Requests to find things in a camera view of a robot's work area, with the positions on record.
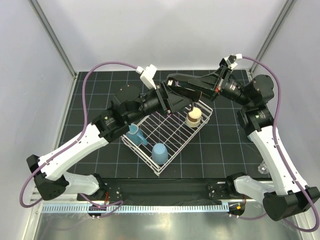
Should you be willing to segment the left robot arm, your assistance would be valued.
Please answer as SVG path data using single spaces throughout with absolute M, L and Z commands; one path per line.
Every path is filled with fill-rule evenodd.
M 72 191 L 97 201 L 103 199 L 106 188 L 98 175 L 68 175 L 68 169 L 95 150 L 125 135 L 135 121 L 155 112 L 176 113 L 197 102 L 200 96 L 199 92 L 168 86 L 163 82 L 145 95 L 141 95 L 134 85 L 123 86 L 113 95 L 110 107 L 86 124 L 80 134 L 51 153 L 27 158 L 41 198 L 49 201 Z

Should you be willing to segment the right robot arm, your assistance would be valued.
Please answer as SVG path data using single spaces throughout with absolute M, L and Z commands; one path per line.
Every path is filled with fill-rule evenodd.
M 281 85 L 272 70 L 257 75 L 247 84 L 241 84 L 232 72 L 236 66 L 235 55 L 224 58 L 219 68 L 204 76 L 184 76 L 176 80 L 183 86 L 190 99 L 201 97 L 214 101 L 224 97 L 241 105 L 237 119 L 246 136 L 256 146 L 273 186 L 254 180 L 245 173 L 227 177 L 225 192 L 230 198 L 246 195 L 261 203 L 265 213 L 274 221 L 312 210 L 316 220 L 320 218 L 316 202 L 320 191 L 309 186 L 291 161 L 277 128 L 278 114 L 271 113 L 267 104 L 273 98 L 281 98 Z

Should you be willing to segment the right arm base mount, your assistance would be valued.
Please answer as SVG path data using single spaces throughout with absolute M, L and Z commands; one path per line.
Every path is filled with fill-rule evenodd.
M 236 191 L 234 181 L 212 181 L 206 185 L 208 195 L 212 200 L 250 199 Z

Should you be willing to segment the brown and cream cup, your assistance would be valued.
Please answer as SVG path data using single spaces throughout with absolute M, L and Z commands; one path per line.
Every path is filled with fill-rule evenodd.
M 198 107 L 194 107 L 192 111 L 188 112 L 185 118 L 185 123 L 191 127 L 196 128 L 200 125 L 202 118 L 202 111 Z

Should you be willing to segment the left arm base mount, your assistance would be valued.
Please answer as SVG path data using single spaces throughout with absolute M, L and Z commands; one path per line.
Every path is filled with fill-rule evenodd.
M 103 201 L 116 202 L 122 199 L 122 187 L 117 183 L 108 183 L 101 188 Z

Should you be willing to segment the blue glazed ceramic mug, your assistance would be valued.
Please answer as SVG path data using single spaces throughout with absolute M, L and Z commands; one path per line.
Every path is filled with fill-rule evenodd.
M 129 125 L 129 131 L 125 134 L 126 137 L 135 145 L 148 145 L 147 139 L 144 137 L 142 130 L 135 124 Z

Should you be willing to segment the light blue plastic cup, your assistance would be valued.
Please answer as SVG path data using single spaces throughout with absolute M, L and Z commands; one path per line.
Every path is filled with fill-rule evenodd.
M 155 144 L 152 148 L 151 158 L 158 165 L 165 164 L 169 158 L 166 146 L 163 143 Z

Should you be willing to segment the black cup cream inside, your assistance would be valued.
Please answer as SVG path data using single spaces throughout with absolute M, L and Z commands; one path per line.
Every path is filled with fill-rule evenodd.
M 178 95 L 198 102 L 202 95 L 202 90 L 198 88 L 199 77 L 183 73 L 171 73 L 166 77 L 166 85 Z

